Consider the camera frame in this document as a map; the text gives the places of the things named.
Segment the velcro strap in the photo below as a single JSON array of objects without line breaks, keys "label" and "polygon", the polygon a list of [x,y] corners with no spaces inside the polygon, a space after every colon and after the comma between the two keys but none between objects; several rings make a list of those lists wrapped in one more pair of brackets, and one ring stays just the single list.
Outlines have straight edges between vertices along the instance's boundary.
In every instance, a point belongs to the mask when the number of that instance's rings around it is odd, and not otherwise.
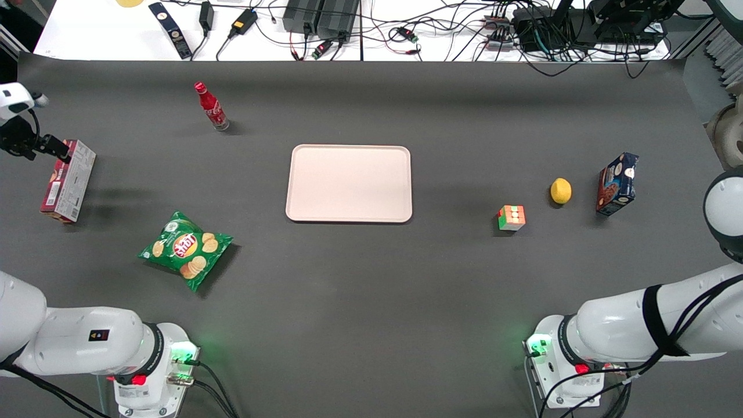
[{"label": "velcro strap", "polygon": [[658,290],[661,286],[661,284],[658,284],[645,289],[645,295],[643,296],[645,326],[662,354],[671,357],[688,356],[689,353],[673,341],[666,332],[666,326],[663,324],[663,318],[661,318],[661,310],[658,308]]}]

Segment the green chips bag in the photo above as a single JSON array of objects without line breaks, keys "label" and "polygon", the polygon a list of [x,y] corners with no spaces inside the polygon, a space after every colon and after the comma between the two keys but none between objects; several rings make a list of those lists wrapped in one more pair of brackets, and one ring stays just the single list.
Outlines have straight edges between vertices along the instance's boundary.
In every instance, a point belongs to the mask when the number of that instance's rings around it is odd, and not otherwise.
[{"label": "green chips bag", "polygon": [[173,212],[158,240],[148,245],[139,258],[176,270],[194,292],[219,260],[232,237],[204,232],[181,212]]}]

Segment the yellow object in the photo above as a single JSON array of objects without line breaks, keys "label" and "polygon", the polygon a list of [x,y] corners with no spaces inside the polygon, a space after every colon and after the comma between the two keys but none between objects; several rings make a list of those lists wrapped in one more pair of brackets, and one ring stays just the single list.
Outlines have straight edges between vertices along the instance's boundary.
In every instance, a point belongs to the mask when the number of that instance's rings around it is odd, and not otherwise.
[{"label": "yellow object", "polygon": [[552,183],[552,187],[550,187],[550,194],[555,203],[564,205],[573,196],[573,188],[567,180],[557,179]]},{"label": "yellow object", "polygon": [[116,0],[121,7],[134,7],[142,4],[144,0]]}]

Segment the gray table surface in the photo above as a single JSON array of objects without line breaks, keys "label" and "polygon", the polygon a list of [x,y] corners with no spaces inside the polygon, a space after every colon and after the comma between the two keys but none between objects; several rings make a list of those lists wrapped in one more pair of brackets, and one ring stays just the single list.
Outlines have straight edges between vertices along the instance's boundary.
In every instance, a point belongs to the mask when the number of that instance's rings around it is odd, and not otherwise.
[{"label": "gray table surface", "polygon": [[[727,262],[701,214],[721,168],[678,62],[630,80],[611,64],[549,79],[523,64],[24,56],[21,74],[51,99],[42,131],[98,159],[80,222],[63,226],[38,213],[53,159],[0,155],[0,268],[49,306],[180,324],[244,417],[527,418],[520,341],[539,319]],[[221,100],[227,134],[201,111],[197,80]],[[288,220],[302,143],[407,147],[412,220]],[[622,151],[640,156],[637,200],[604,219],[597,174]],[[563,208],[548,200],[556,177],[573,185]],[[493,230],[504,204],[525,206],[514,235]],[[174,210],[235,237],[198,294],[136,258]],[[741,358],[657,366],[626,416],[738,416]],[[97,404],[92,376],[50,380]],[[182,416],[220,413],[194,389]],[[16,379],[0,379],[0,416],[77,417]]]}]

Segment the coca-cola bottle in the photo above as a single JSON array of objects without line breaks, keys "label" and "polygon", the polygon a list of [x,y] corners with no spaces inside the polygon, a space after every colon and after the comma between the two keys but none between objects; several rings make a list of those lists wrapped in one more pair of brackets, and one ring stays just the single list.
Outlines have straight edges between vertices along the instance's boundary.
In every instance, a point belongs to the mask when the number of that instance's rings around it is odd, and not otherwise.
[{"label": "coca-cola bottle", "polygon": [[214,129],[218,131],[224,131],[230,125],[230,120],[222,110],[222,106],[219,104],[219,100],[214,97],[214,94],[209,93],[207,87],[201,82],[197,82],[193,85],[194,89],[198,93],[198,99],[201,102],[201,107],[206,112],[209,120],[212,121]]}]

